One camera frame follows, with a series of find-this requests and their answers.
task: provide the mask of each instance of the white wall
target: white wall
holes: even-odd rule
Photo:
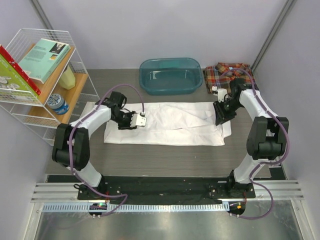
[[[39,0],[88,69],[191,57],[202,67],[252,64],[285,0]]]
[[[1,1],[0,44],[20,28],[43,28],[28,0]],[[21,240],[35,184],[43,178],[51,147],[0,108],[0,239]]]
[[[299,180],[315,226],[320,222],[319,9],[319,0],[297,1],[255,73],[268,105],[289,119],[285,169]]]

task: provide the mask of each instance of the wooden shelf board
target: wooden shelf board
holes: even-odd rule
[[[75,73],[74,76],[75,86],[73,88],[67,90],[61,87],[59,84],[57,84],[52,92],[53,94],[60,94],[64,98],[64,100],[69,105],[68,112],[66,112],[63,115],[57,115],[51,108],[46,107],[52,113],[52,115],[54,115],[56,119],[63,124],[67,124],[69,122],[69,119],[76,106],[80,93],[82,92],[82,89],[88,78],[88,74],[86,73]],[[30,109],[28,115],[52,119],[52,116],[46,111],[44,107],[41,106],[33,106]]]
[[[35,43],[33,43],[28,51],[26,53],[28,53],[33,47],[34,45],[36,45]],[[40,81],[37,80],[33,80],[32,81],[35,83],[35,85],[40,89],[41,94],[39,95],[39,101],[42,104],[45,104],[52,89],[54,88],[56,82],[58,81],[58,78],[60,76],[60,74],[62,73],[62,71],[65,69],[67,63],[69,62],[69,59],[71,58],[73,52],[75,51],[75,47],[74,46],[70,46],[70,50],[68,51],[68,53],[65,55],[65,57],[62,59],[62,61],[59,63],[59,65],[56,67],[56,69],[52,72],[52,74],[50,75],[50,77],[45,81],[44,84],[42,84]]]

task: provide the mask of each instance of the folded cloth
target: folded cloth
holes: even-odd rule
[[[125,108],[140,113],[140,103]],[[118,130],[109,121],[104,142],[112,144],[151,144],[172,146],[222,146],[231,135],[230,121],[215,125],[212,102],[156,102],[145,104],[146,126],[135,130]]]
[[[220,78],[220,76],[232,68],[243,69],[247,71],[253,80],[255,80],[250,65],[243,63],[222,63],[219,62],[216,66],[208,66],[203,71],[204,80],[207,92],[212,94],[212,87],[216,86],[218,88],[227,89],[228,93],[231,92],[229,83],[235,78],[244,79],[247,83],[250,83],[250,78],[241,70],[230,71],[226,75]]]

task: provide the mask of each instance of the plastic tub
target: plastic tub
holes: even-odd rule
[[[144,61],[140,86],[150,95],[191,94],[204,81],[200,64],[192,58],[160,58]]]

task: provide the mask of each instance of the red plaid cloth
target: red plaid cloth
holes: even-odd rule
[[[219,62],[216,66],[208,66],[203,71],[206,89],[209,94],[212,94],[213,86],[227,89],[228,93],[230,93],[231,90],[229,83],[235,78],[244,79],[247,83],[251,82],[249,76],[240,70],[230,71],[219,79],[219,77],[230,68],[238,68],[247,71],[252,76],[253,81],[255,82],[255,78],[252,74],[250,65],[243,63],[228,64]]]

